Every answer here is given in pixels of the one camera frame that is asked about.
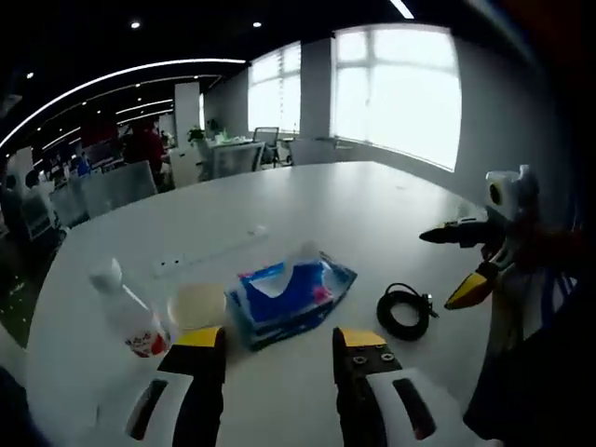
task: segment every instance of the blue tissue package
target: blue tissue package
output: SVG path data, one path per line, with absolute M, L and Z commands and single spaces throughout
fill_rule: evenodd
M 239 276 L 226 293 L 243 339 L 253 350 L 310 331 L 323 321 L 356 279 L 356 273 L 324 252 L 319 259 L 293 267 L 286 289 L 275 298 L 255 284 L 283 274 L 284 263 Z

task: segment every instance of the plastic bottle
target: plastic bottle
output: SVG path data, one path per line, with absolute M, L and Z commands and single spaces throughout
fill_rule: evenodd
M 124 283 L 116 258 L 89 275 L 102 299 L 110 328 L 139 357 L 152 357 L 169 347 L 169 334 L 159 316 Z

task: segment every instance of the tissue pack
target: tissue pack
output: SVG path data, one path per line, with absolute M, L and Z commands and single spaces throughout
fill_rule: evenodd
M 238 276 L 229 307 L 253 350 L 316 328 L 344 298 L 356 273 L 305 244 L 287 261 Z

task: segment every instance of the white wall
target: white wall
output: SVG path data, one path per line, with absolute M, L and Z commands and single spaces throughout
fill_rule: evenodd
M 75 154 L 77 154 L 78 156 L 81 155 L 81 153 L 83 152 L 83 143 L 79 140 L 78 142 L 76 142 L 75 144 L 73 144 L 73 151 Z
M 174 115 L 176 126 L 176 143 L 183 150 L 189 150 L 188 130 L 199 125 L 198 97 L 200 87 L 198 82 L 176 84 L 174 88 Z
M 176 125 L 174 124 L 173 114 L 160 115 L 157 127 L 159 131 L 163 130 L 176 138 Z
M 462 88 L 462 121 L 454 172 L 414 158 L 347 142 L 341 160 L 371 160 L 429 180 L 482 204 L 489 170 L 517 170 L 531 164 L 541 186 L 545 221 L 564 221 L 570 163 L 564 153 L 562 127 L 548 90 L 532 74 L 489 50 L 455 39 Z M 306 44 L 302 50 L 302 110 L 300 133 L 329 135 L 332 117 L 331 39 Z M 243 72 L 222 83 L 206 97 L 206 116 L 216 117 L 238 134 L 248 123 L 248 76 Z
M 27 191 L 27 189 L 29 189 L 25 184 L 25 177 L 31 170 L 33 170 L 33 168 L 34 161 L 31 146 L 19 149 L 8 160 L 7 173 L 12 174 L 16 177 L 16 189 L 20 192 L 20 194 L 23 194 L 24 191 Z
M 249 71 L 216 85 L 204 96 L 205 123 L 215 119 L 228 135 L 249 134 Z
M 302 46 L 300 135 L 329 137 L 332 119 L 332 40 Z

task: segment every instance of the bottle label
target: bottle label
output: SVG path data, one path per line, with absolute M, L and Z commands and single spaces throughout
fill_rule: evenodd
M 126 344 L 139 357 L 152 357 L 168 349 L 168 344 L 159 332 L 145 331 L 131 337 Z

